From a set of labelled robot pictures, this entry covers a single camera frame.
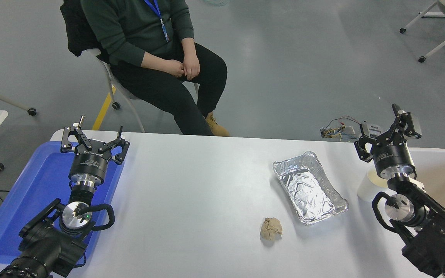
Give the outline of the person's left hand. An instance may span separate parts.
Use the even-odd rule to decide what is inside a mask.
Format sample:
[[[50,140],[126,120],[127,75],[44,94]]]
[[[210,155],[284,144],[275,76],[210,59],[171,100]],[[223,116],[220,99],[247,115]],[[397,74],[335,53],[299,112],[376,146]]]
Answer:
[[[200,74],[200,62],[196,49],[184,49],[183,70],[188,81],[193,80]]]

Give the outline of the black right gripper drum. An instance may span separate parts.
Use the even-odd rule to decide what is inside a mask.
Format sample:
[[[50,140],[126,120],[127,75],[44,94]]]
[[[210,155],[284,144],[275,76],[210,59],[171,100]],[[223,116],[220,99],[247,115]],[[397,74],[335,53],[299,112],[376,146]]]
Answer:
[[[372,146],[372,157],[378,176],[394,176],[403,173],[409,176],[415,172],[415,165],[406,143]]]

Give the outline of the person's right hand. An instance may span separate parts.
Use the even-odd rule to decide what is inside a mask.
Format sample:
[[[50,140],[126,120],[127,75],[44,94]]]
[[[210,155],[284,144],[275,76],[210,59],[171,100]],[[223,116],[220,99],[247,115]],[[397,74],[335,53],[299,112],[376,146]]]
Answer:
[[[164,60],[163,71],[175,77],[182,77],[184,75],[184,65],[178,60]]]

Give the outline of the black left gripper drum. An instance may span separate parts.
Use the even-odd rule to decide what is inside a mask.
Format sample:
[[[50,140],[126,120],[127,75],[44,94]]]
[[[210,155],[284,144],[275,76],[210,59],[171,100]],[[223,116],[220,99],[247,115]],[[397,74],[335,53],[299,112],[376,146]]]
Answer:
[[[69,172],[69,179],[72,182],[77,182],[84,176],[91,176],[90,180],[94,182],[105,180],[108,163],[112,158],[110,150],[99,153],[97,148],[86,150],[84,146],[80,145],[75,147],[74,153],[74,160]]]

